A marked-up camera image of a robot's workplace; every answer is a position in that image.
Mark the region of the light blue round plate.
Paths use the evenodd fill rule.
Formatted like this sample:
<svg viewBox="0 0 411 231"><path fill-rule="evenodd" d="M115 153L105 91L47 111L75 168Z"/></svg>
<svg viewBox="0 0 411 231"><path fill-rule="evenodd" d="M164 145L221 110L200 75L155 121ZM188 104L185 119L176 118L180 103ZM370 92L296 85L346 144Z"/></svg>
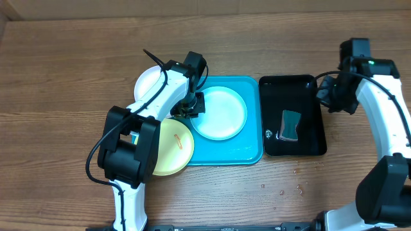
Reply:
<svg viewBox="0 0 411 231"><path fill-rule="evenodd" d="M205 112L191 118L193 128L203 137L223 141L239 134L247 121L243 98L228 87L214 86L202 91Z"/></svg>

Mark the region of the yellow-green round plate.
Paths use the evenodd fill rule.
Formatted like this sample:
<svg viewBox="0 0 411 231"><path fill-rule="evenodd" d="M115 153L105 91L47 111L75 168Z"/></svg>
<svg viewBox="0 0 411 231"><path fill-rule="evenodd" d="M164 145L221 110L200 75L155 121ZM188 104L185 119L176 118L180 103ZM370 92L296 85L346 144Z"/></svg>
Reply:
<svg viewBox="0 0 411 231"><path fill-rule="evenodd" d="M153 174L168 176L184 169L194 152L194 139L183 123L165 119L161 123L158 159Z"/></svg>

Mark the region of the green dish sponge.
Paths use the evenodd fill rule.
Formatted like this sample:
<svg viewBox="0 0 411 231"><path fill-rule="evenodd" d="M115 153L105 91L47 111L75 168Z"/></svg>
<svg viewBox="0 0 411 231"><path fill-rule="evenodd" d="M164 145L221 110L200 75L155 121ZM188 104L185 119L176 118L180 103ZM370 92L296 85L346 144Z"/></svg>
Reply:
<svg viewBox="0 0 411 231"><path fill-rule="evenodd" d="M298 141L297 128L301 120L298 112L283 110L279 139L283 141Z"/></svg>

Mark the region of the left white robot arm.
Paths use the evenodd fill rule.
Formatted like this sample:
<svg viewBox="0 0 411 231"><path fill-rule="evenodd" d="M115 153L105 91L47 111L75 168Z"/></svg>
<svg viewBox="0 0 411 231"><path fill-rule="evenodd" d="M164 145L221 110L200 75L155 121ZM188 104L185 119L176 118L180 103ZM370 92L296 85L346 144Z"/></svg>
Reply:
<svg viewBox="0 0 411 231"><path fill-rule="evenodd" d="M158 80L139 101L108 111L102 137L90 152L104 171L101 183L114 193L116 218L109 230L146 230L145 184L158 160L161 122L167 115L190 118L206 111L199 91L208 70L204 58L156 64Z"/></svg>

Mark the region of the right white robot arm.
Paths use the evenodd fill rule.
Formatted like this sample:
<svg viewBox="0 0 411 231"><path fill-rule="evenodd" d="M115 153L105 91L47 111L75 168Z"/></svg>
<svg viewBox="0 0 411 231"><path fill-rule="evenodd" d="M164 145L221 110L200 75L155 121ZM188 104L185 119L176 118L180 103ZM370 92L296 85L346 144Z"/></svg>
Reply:
<svg viewBox="0 0 411 231"><path fill-rule="evenodd" d="M410 113L392 60L351 57L319 74L320 103L329 112L365 110L377 164L360 182L355 201L324 213L323 230L386 230L410 226Z"/></svg>

